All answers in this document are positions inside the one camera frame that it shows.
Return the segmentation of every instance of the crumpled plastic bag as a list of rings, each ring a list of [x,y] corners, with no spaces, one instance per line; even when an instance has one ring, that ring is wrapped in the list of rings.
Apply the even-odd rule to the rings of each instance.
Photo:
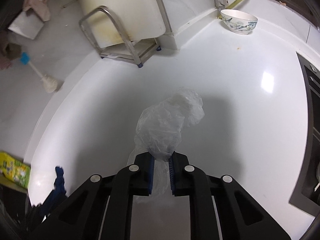
[[[143,152],[155,158],[153,190],[151,197],[162,195],[169,186],[168,159],[181,142],[184,125],[198,124],[204,117],[201,97],[191,88],[182,87],[172,97],[143,110],[134,137],[135,149],[128,165]]]

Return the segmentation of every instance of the yellow package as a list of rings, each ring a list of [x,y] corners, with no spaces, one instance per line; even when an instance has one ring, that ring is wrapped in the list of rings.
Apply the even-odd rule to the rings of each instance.
[[[17,185],[28,189],[31,168],[12,158],[6,152],[0,152],[0,171]]]

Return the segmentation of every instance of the cutting board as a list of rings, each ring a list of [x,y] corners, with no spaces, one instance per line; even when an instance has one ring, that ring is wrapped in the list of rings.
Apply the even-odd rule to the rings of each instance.
[[[84,14],[100,5],[111,8],[119,17],[131,41],[156,38],[165,26],[156,0],[79,0]],[[101,48],[123,43],[107,15],[97,12],[88,19],[89,26]]]

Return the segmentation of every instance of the white ceramic bowl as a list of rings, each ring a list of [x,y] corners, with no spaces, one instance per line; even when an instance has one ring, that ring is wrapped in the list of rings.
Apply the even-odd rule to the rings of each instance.
[[[249,13],[230,9],[221,10],[220,13],[223,22],[234,33],[246,35],[257,26],[257,17]]]

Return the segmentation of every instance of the bowl rim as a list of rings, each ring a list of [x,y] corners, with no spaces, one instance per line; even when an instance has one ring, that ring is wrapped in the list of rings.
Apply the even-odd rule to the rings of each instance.
[[[243,11],[239,10],[233,10],[233,9],[223,9],[220,11],[221,15],[224,14],[225,16],[233,17],[233,18],[238,18],[241,20],[245,21],[250,21],[250,22],[257,22],[258,18],[255,17],[254,15],[250,13],[246,13]]]

